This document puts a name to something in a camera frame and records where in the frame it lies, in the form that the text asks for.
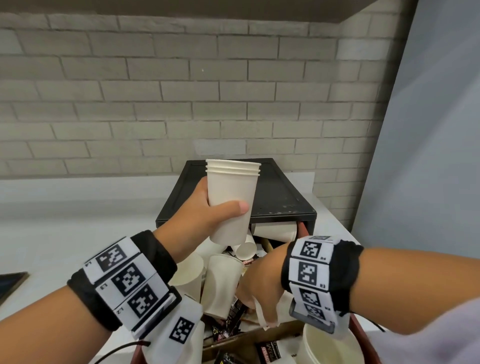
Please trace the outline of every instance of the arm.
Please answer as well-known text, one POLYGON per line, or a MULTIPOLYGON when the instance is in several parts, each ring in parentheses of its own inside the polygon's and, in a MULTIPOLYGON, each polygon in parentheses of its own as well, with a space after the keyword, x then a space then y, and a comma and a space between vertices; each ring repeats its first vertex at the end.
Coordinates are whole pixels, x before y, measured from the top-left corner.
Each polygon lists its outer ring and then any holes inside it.
MULTIPOLYGON (((177 263, 220 222, 249 209, 242 201, 210 207, 207 197, 204 178, 177 213, 154 231, 177 263)), ((75 293, 63 287, 0 322, 0 364, 86 364, 110 335, 75 293)))
MULTIPOLYGON (((250 308, 255 307, 252 296, 258 300, 267 322, 276 322, 275 307, 283 293, 280 273, 286 254, 287 244, 257 260, 237 291, 237 297, 250 308)), ((350 291, 350 309, 389 330, 409 334, 476 297, 480 297, 478 259, 373 248, 360 255, 360 271, 350 291)))

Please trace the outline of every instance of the gray brick wall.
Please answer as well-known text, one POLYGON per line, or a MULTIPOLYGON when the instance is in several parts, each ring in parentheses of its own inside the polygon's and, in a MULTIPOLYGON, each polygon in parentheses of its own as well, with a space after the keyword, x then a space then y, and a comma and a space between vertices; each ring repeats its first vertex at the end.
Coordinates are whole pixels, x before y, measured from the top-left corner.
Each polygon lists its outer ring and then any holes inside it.
POLYGON ((349 226, 413 3, 341 24, 0 13, 0 178, 273 157, 349 226))

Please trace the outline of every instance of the right hand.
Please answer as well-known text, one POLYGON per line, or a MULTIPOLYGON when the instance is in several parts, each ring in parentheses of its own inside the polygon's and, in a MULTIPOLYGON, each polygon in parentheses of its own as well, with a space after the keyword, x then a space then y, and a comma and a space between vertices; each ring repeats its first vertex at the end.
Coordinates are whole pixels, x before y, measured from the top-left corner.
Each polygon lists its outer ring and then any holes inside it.
POLYGON ((236 296, 244 305, 255 309, 253 298, 258 301, 269 327, 277 325, 276 305, 284 292, 280 277, 287 248, 288 244, 279 246, 253 262, 237 287, 236 296))

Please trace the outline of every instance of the white wall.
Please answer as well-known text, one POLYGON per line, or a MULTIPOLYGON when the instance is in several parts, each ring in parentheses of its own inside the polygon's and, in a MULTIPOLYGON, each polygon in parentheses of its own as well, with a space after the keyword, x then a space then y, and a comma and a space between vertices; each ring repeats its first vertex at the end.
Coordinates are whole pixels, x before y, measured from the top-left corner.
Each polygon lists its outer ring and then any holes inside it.
POLYGON ((353 235, 480 258, 480 2, 420 0, 353 235))

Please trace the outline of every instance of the left hand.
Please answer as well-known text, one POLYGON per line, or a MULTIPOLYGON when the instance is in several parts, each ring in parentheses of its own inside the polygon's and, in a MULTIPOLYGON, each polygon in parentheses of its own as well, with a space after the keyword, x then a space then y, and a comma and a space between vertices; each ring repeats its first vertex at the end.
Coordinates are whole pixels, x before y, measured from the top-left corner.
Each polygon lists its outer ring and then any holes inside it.
POLYGON ((207 178, 198 182, 192 195, 165 224, 154 231, 155 237, 168 250, 176 263, 188 257, 218 225, 250 209, 245 201, 228 201, 208 205, 207 178))

